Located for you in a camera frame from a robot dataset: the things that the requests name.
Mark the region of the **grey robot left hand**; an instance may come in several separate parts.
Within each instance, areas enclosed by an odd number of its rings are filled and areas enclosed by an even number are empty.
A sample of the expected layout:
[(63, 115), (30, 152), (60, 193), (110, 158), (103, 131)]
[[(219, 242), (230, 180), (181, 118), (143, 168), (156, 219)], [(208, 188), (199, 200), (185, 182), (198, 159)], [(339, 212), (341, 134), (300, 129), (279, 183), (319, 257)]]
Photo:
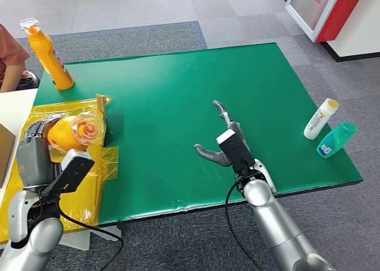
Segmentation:
[(60, 163), (51, 160), (48, 140), (50, 129), (60, 119), (60, 116), (54, 116), (35, 121), (23, 134), (16, 158), (25, 188), (48, 185), (61, 172)]

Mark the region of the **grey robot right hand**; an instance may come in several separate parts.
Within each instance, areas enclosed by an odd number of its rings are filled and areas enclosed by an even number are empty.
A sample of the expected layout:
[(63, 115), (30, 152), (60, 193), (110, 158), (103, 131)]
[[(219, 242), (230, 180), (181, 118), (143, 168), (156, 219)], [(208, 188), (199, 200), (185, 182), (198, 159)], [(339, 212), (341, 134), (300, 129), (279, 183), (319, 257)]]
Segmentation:
[[(250, 152), (250, 148), (247, 143), (239, 122), (231, 119), (228, 112), (221, 102), (213, 100), (213, 104), (219, 111), (219, 116), (225, 122), (228, 129), (234, 131)], [(201, 144), (195, 144), (194, 148), (199, 156), (206, 160), (214, 162), (223, 167), (228, 167), (231, 165), (231, 162), (222, 151), (214, 152), (211, 150), (206, 150)]]

